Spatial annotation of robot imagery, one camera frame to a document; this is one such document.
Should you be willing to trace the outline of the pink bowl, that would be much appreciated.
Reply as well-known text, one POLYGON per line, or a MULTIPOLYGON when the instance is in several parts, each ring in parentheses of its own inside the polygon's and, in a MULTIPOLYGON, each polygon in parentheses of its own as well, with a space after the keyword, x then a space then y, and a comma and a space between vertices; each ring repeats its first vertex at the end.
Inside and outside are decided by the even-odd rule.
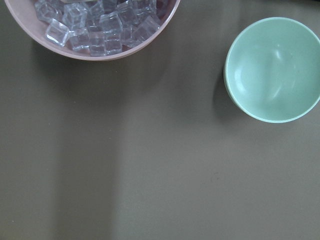
POLYGON ((77 59, 82 61, 112 61, 130 56, 149 45, 168 25, 168 23, 174 16, 180 4, 180 1, 168 1, 167 12, 161 19, 161 26, 147 40, 145 40, 136 47, 130 49, 124 48, 123 52, 121 53, 100 57, 92 57, 86 51, 74 52, 71 50, 69 44, 66 44, 64 47, 60 47, 52 42, 47 41, 45 39, 45 30, 47 29, 47 25, 46 23, 38 20, 33 0, 6 0, 4 3, 6 4, 14 20, 23 29, 23 31, 27 35, 29 35, 29 37, 32 38, 35 42, 37 42, 44 48, 50 50, 51 52, 71 59, 77 59))

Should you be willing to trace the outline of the clear ice cubes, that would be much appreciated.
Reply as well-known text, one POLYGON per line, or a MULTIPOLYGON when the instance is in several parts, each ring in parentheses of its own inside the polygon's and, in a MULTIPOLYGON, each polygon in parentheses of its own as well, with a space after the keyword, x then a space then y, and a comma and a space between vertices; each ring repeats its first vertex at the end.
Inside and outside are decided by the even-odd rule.
POLYGON ((48 24, 45 38, 92 57, 119 54, 150 38, 161 26, 166 0, 37 0, 37 18, 48 24))

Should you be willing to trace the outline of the green bowl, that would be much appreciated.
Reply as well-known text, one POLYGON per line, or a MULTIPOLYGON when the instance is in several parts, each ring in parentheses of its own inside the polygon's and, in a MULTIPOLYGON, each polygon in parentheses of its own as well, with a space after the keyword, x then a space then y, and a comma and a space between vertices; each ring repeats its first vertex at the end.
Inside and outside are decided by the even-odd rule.
POLYGON ((261 19, 235 38, 223 77, 229 97, 247 115, 294 121, 320 100, 320 39, 294 19, 261 19))

